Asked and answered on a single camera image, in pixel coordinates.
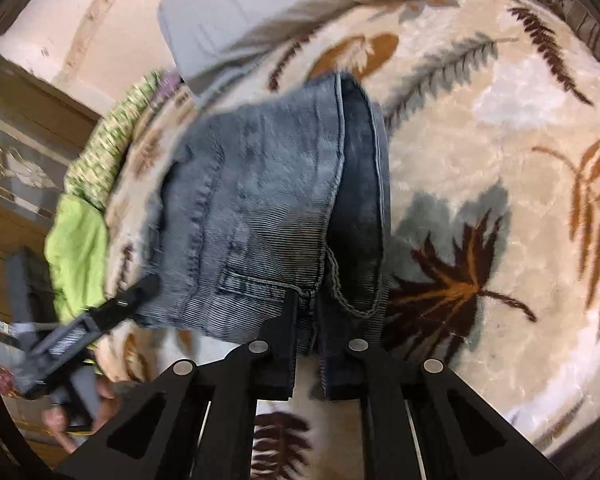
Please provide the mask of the person's left hand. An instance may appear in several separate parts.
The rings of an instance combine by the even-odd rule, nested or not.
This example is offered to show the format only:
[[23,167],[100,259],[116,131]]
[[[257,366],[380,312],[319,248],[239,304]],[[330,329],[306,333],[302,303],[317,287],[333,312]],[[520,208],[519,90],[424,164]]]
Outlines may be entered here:
[[[105,426],[121,406],[121,400],[114,392],[114,386],[108,378],[98,376],[96,387],[100,396],[100,408],[92,425],[93,432],[97,432],[102,426]],[[50,434],[66,452],[69,454],[76,452],[80,444],[68,431],[68,415],[62,406],[55,405],[44,411],[43,422]]]

